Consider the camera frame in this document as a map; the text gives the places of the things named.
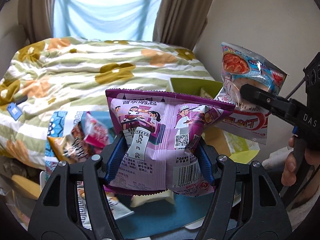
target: camera lens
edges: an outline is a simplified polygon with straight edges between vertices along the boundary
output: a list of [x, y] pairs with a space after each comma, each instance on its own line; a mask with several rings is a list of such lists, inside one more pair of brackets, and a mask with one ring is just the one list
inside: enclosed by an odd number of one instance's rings
[[314, 84], [316, 82], [316, 71], [313, 70], [311, 72], [311, 84]]

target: brown curtain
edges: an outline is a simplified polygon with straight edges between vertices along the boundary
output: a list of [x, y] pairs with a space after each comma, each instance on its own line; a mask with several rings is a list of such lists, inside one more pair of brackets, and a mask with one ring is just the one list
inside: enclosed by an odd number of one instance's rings
[[53, 4], [54, 0], [19, 0], [18, 22], [30, 43], [52, 37]]
[[212, 0], [162, 0], [153, 41], [193, 50], [204, 27]]

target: red logo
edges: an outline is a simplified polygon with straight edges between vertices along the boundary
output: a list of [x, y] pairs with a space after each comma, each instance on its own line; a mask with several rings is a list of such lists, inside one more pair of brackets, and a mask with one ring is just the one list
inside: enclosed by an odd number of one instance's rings
[[207, 189], [208, 187], [209, 187], [209, 183], [206, 180], [203, 180], [199, 186], [200, 189]]
[[276, 72], [276, 71], [271, 71], [271, 74], [272, 74], [272, 78], [275, 81], [275, 83], [278, 86], [281, 86], [282, 81], [283, 81], [283, 76], [280, 73]]

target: purple snack bag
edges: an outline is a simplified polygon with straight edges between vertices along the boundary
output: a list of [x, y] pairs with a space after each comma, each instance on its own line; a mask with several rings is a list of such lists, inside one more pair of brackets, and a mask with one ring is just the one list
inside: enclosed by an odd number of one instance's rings
[[113, 190], [170, 189], [187, 196], [214, 191], [193, 153], [204, 127], [229, 116], [235, 105], [160, 91], [110, 89], [106, 96], [115, 131], [123, 131], [128, 145]]

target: qr code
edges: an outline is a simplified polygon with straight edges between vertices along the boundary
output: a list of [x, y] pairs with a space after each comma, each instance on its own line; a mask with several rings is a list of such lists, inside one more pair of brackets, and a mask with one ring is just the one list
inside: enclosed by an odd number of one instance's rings
[[189, 143], [188, 146], [193, 147], [199, 138], [200, 138], [200, 136], [195, 134], [195, 136], [193, 137], [193, 140]]
[[189, 134], [180, 134], [180, 135], [176, 135], [175, 137], [175, 143], [174, 146], [175, 147], [185, 147], [187, 146], [189, 143]]

